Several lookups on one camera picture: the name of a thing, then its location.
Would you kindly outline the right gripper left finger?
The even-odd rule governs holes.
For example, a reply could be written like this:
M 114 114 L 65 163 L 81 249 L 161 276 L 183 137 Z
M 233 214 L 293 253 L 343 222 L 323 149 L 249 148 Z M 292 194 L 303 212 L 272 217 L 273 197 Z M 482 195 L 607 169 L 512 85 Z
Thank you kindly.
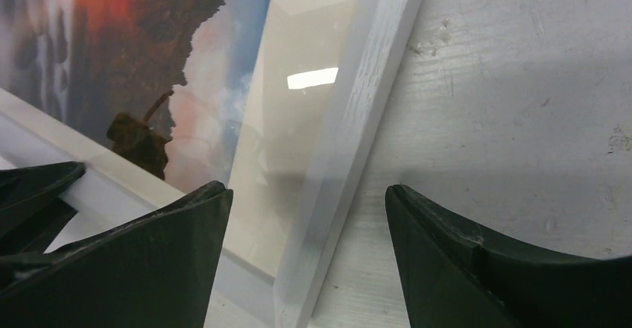
M 3 327 L 202 327 L 233 191 L 212 181 L 49 253 L 1 258 Z

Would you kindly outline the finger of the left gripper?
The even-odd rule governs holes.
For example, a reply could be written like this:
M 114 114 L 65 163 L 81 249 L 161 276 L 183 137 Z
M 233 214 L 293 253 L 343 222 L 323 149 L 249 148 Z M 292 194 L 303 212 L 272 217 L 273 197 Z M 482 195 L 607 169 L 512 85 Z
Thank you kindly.
M 86 171 L 68 161 L 1 170 L 1 253 L 44 252 L 77 211 L 60 199 Z

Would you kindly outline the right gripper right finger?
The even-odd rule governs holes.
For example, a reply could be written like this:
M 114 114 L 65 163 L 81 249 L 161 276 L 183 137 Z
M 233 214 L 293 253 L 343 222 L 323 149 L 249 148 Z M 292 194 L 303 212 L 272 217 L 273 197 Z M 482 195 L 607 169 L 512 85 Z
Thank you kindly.
M 529 244 L 411 187 L 385 211 L 412 327 L 629 327 L 631 258 L 591 259 Z

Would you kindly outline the white picture frame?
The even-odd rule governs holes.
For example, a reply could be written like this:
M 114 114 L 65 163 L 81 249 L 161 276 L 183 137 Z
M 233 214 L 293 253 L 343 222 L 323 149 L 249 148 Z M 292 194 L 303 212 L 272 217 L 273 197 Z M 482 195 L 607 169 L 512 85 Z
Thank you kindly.
M 202 327 L 308 325 L 421 2 L 270 0 Z M 63 195 L 77 214 L 49 252 L 198 188 L 180 191 L 1 87 L 1 167 L 67 160 L 86 173 Z

